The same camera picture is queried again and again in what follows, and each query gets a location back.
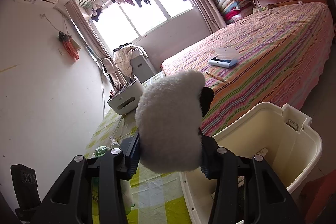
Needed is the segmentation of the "striped pink bed sheet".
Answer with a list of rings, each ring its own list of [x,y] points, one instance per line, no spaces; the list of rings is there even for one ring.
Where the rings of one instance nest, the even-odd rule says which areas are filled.
[[[166,59],[161,68],[167,76],[189,69],[205,75],[215,96],[201,129],[212,136],[261,102],[302,108],[323,73],[333,38],[325,3],[280,6],[218,30]],[[238,64],[216,67],[208,63],[213,57],[238,59]]]

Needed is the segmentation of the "pink curtain right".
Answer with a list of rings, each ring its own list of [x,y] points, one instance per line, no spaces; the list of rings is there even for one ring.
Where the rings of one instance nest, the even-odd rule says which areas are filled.
[[[226,23],[213,0],[193,0],[201,12],[210,32],[213,34],[226,27]]]

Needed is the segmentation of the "grey white appliance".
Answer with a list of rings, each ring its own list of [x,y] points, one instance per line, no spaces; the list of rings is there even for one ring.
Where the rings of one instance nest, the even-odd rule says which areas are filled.
[[[130,64],[132,66],[133,74],[139,79],[141,83],[146,82],[148,79],[157,74],[153,64],[144,55],[139,55],[132,58]]]

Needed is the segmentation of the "dotted cream cloth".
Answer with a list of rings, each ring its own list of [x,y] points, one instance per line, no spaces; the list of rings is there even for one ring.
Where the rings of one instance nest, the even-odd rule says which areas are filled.
[[[130,61],[132,59],[133,51],[139,51],[139,53],[142,53],[141,47],[126,45],[117,50],[113,57],[118,69],[120,69],[124,76],[129,78],[132,78],[133,67],[130,64]]]

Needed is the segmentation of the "yellow pencil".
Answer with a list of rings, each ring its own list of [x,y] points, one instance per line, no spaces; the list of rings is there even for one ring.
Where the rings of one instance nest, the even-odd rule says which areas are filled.
[[[205,73],[206,73],[207,75],[209,75],[209,76],[211,76],[211,77],[217,79],[218,81],[221,81],[221,82],[223,82],[223,83],[226,83],[226,80],[224,80],[222,77],[219,77],[219,76],[217,76],[217,75],[215,75],[215,74],[213,74],[213,73],[211,73],[211,72],[208,72],[208,71],[205,71]]]

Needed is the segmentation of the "orange cloth on wall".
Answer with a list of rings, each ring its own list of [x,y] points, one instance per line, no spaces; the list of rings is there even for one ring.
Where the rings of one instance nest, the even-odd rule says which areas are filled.
[[[71,35],[65,34],[61,31],[59,32],[58,39],[63,44],[63,47],[70,55],[70,57],[72,57],[74,61],[77,61],[80,58],[79,51],[81,50],[81,46],[74,40]]]

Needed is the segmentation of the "white fluffy cloth ball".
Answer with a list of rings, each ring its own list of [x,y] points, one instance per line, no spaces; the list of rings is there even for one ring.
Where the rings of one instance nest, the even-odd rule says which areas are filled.
[[[155,173],[201,165],[201,123],[214,99],[199,71],[181,71],[145,88],[135,112],[141,164]]]

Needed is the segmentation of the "green snack packet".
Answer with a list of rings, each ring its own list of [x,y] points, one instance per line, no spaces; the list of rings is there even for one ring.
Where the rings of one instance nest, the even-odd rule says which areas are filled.
[[[110,147],[107,147],[107,146],[100,146],[100,147],[97,147],[94,151],[94,157],[100,157],[100,156],[103,156],[106,152],[109,152],[110,151]]]

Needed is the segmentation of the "pink curtain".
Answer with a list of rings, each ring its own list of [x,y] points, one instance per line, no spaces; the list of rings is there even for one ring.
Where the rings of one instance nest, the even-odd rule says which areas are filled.
[[[89,25],[87,20],[82,15],[79,6],[75,0],[69,0],[65,4],[65,8],[68,11],[71,19],[73,20],[75,26],[79,29],[80,34],[82,34],[85,42],[95,53],[99,59],[110,57],[110,54],[106,47],[103,45],[101,39],[93,31],[92,27]]]
[[[210,32],[213,34],[226,27],[226,23],[213,0],[193,0],[201,12]]]

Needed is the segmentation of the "cream plastic trash bin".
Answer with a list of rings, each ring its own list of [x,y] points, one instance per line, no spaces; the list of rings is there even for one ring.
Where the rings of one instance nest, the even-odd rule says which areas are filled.
[[[321,157],[310,124],[290,105],[264,102],[213,136],[219,177],[180,175],[192,223],[304,223],[291,194]]]

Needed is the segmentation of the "pink curtain left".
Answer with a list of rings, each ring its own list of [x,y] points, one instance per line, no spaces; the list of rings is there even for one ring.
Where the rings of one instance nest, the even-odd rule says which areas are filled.
[[[103,45],[101,39],[93,31],[92,27],[89,25],[87,20],[82,15],[79,6],[75,0],[69,0],[65,4],[65,8],[68,11],[71,19],[73,20],[75,26],[79,29],[80,34],[82,34],[85,42],[95,53],[99,59],[110,57],[110,54],[106,47]]]

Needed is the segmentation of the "red plastic stool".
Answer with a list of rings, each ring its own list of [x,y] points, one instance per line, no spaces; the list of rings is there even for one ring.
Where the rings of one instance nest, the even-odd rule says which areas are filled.
[[[299,209],[306,223],[313,223],[321,215],[335,194],[335,170],[307,182],[299,194]]]

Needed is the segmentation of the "white tissue box organizer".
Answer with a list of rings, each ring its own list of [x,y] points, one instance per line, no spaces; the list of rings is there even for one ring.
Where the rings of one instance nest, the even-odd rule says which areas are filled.
[[[126,115],[137,108],[144,88],[139,79],[135,77],[127,83],[119,92],[112,95],[107,104],[118,115]]]

